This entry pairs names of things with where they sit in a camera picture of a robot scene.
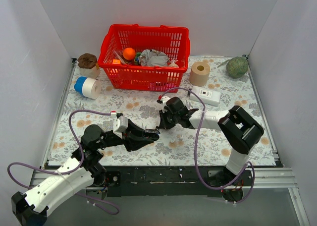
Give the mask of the black earbud charging case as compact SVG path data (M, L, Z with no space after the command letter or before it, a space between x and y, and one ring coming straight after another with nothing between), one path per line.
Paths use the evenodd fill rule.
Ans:
M159 140L160 132L157 129L145 129L143 136L153 141Z

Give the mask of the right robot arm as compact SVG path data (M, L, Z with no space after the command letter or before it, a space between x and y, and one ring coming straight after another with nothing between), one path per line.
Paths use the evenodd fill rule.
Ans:
M159 97L160 123L157 129L169 130L176 125L187 129L213 129L221 131L232 151L222 171L213 176L211 187L235 185L242 179L242 169L247 166L249 154L264 134L262 126L242 107L227 111L203 111L188 109L178 97Z

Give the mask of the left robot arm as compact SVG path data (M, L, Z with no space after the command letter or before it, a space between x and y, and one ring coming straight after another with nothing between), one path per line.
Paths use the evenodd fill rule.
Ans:
M89 125L81 137L80 148L60 168L37 186L12 196L13 214L23 226L44 225L48 216L68 198L88 186L103 186L109 181L99 162L103 157L100 150L123 145L128 152L137 151L158 139L158 130L142 129L127 118L118 132Z

